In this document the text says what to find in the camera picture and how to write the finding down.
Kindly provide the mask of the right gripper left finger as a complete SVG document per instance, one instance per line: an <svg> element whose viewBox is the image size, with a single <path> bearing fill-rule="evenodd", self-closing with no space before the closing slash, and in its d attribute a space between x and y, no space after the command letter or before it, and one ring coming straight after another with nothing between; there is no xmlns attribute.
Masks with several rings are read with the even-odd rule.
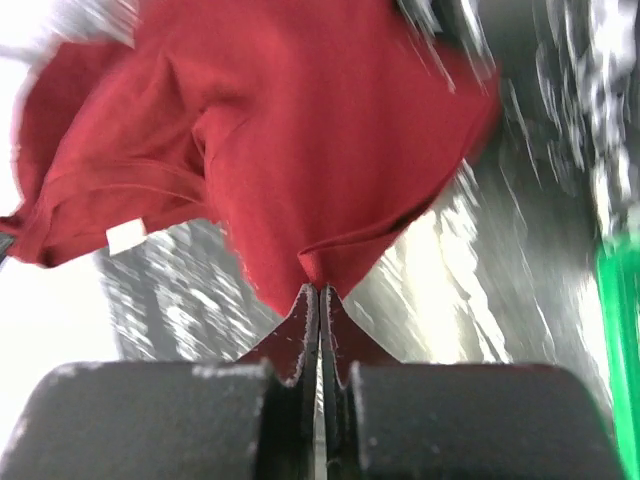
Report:
<svg viewBox="0 0 640 480"><path fill-rule="evenodd" d="M231 363L77 362L35 387L5 479L310 479L317 290Z"/></svg>

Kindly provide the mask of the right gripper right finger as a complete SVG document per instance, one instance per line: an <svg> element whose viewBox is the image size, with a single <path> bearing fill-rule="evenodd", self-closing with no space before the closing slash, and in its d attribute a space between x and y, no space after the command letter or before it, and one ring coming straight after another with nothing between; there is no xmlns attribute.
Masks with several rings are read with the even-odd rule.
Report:
<svg viewBox="0 0 640 480"><path fill-rule="evenodd" d="M331 479L621 479L599 409L544 364L402 364L319 296Z"/></svg>

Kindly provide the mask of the dark red t-shirt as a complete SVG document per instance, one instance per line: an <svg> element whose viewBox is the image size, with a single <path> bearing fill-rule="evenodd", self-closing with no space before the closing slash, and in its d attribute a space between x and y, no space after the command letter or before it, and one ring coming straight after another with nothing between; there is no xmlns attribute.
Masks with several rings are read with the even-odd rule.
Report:
<svg viewBox="0 0 640 480"><path fill-rule="evenodd" d="M149 1L132 45L61 44L17 131L10 254L132 221L222 223L258 297L347 294L489 136L499 75L392 1Z"/></svg>

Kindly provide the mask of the green plastic tray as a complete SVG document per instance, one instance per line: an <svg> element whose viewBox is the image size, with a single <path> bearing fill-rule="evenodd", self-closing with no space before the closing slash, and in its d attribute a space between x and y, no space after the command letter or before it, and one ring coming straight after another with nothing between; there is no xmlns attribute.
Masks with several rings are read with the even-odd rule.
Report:
<svg viewBox="0 0 640 480"><path fill-rule="evenodd" d="M612 416L621 462L639 479L639 235L619 234L596 255L612 395Z"/></svg>

